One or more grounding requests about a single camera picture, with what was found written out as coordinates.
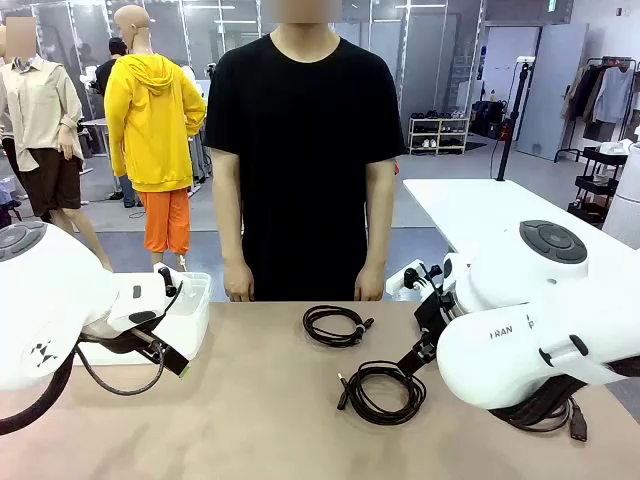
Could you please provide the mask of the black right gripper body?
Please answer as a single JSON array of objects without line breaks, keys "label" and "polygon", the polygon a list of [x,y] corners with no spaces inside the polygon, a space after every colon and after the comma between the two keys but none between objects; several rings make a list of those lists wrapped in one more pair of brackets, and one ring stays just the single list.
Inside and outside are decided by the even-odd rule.
[{"label": "black right gripper body", "polygon": [[429,335],[440,335],[451,321],[453,299],[450,293],[432,292],[414,312],[418,326]]}]

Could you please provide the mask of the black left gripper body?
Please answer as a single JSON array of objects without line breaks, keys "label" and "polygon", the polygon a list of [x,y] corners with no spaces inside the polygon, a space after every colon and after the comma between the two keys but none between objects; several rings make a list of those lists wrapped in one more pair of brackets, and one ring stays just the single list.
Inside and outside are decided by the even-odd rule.
[{"label": "black left gripper body", "polygon": [[135,325],[133,328],[122,332],[115,338],[101,338],[94,334],[82,334],[82,341],[97,343],[113,353],[129,353],[132,351],[151,351],[151,344],[157,344],[162,350],[168,348],[168,344],[153,333],[160,324],[159,320]]}]

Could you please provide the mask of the person's left hand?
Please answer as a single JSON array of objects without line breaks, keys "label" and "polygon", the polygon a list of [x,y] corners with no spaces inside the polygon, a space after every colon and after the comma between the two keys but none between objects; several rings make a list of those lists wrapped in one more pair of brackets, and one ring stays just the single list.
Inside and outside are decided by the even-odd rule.
[{"label": "person's left hand", "polygon": [[380,301],[384,294],[384,285],[384,264],[366,263],[356,278],[354,300]]}]

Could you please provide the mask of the person's right hand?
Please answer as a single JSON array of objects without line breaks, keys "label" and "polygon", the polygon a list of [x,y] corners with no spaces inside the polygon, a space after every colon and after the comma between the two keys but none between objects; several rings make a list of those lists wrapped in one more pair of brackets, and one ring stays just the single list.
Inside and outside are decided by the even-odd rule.
[{"label": "person's right hand", "polygon": [[244,260],[224,264],[224,289],[231,302],[254,300],[254,277]]}]

